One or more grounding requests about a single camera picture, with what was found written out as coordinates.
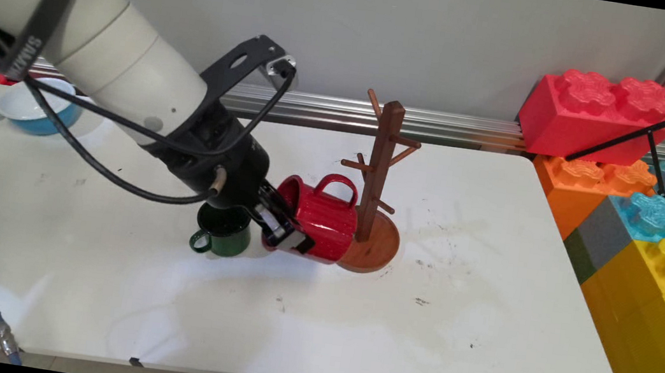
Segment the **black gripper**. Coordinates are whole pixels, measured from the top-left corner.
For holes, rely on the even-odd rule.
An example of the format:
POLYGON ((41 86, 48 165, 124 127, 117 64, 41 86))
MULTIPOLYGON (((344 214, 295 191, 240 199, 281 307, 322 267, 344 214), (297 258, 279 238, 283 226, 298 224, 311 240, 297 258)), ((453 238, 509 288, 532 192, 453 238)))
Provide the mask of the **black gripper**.
MULTIPOLYGON (((243 129, 220 101, 205 99, 168 137, 194 151, 214 151, 235 141, 243 129)), ((294 208, 271 183, 264 181, 270 166, 269 155, 251 135, 240 139, 231 150, 212 157, 186 155, 157 143, 145 145, 145 150, 199 194, 211 188, 215 168, 221 165, 226 170, 227 181, 219 195, 210 197, 208 203, 217 208, 241 206, 249 210, 268 248, 303 255, 315 246, 315 240, 296 221, 294 208)))

